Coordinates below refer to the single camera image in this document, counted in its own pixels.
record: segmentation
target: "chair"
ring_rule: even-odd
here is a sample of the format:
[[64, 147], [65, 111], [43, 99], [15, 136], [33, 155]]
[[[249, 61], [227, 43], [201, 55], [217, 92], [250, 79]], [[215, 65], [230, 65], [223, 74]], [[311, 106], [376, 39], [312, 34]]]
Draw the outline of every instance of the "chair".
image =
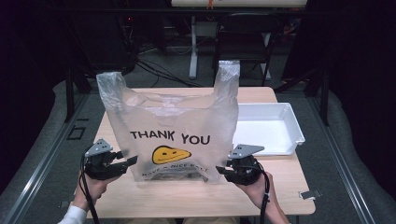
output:
[[[282, 31], [281, 19], [274, 14], [232, 13], [219, 20], [216, 30], [215, 53], [212, 68], [214, 77], [219, 61], [239, 60], [241, 63], [265, 63], [262, 86], [268, 72], [276, 35]], [[264, 35], [270, 34], [268, 43]]]

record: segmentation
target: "yellow smiley face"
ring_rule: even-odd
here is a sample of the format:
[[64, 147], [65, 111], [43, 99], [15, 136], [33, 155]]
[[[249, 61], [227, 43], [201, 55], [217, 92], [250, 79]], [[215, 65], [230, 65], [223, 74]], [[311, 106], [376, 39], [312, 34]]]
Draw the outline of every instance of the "yellow smiley face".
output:
[[172, 148], [168, 146], [160, 146], [152, 152], [152, 162], [155, 164], [165, 164], [172, 161], [180, 161], [191, 156], [189, 151]]

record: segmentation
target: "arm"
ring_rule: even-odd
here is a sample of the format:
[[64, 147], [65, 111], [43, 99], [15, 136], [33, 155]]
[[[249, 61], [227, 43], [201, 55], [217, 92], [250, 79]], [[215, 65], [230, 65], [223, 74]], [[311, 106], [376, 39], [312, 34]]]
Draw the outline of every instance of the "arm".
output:
[[[95, 180], [91, 179], [87, 175], [85, 175], [85, 178], [87, 180], [87, 186], [93, 199], [93, 203], [96, 203], [96, 200], [98, 200], [101, 195], [106, 192], [107, 184], [118, 179], [119, 176], [107, 180]], [[82, 181], [80, 179], [78, 179], [75, 199], [67, 210], [67, 213], [64, 215], [64, 219], [60, 222], [60, 224], [83, 223], [87, 217], [89, 206], [85, 194], [79, 185], [82, 186]]]
[[[270, 180], [270, 198], [269, 203], [265, 209], [265, 215], [270, 219], [272, 223], [275, 224], [289, 224], [288, 219], [286, 218], [285, 213], [279, 206], [279, 202], [277, 201], [276, 192], [274, 188], [274, 179], [271, 174], [267, 173], [268, 178]], [[260, 178], [251, 185], [236, 185], [242, 191], [246, 193], [249, 199], [256, 205], [258, 208], [262, 208], [262, 198], [264, 197], [265, 192], [265, 178], [264, 175], [261, 175]]]

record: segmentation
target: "white plastic bag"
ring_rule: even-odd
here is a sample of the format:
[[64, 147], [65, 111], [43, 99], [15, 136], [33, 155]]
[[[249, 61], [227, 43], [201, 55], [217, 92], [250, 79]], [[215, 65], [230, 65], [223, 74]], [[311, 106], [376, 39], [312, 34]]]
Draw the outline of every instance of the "white plastic bag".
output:
[[239, 62], [220, 62], [214, 91], [204, 96], [136, 92], [120, 73], [97, 76], [99, 91], [136, 181], [202, 178], [218, 183], [216, 165], [233, 149]]

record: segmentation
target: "white tray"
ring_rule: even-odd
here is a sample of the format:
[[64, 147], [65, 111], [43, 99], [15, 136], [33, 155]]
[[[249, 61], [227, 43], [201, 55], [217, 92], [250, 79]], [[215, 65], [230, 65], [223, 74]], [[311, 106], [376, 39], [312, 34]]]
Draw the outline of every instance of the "white tray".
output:
[[305, 141], [289, 103], [239, 104], [233, 144], [265, 147], [255, 156], [290, 155]]

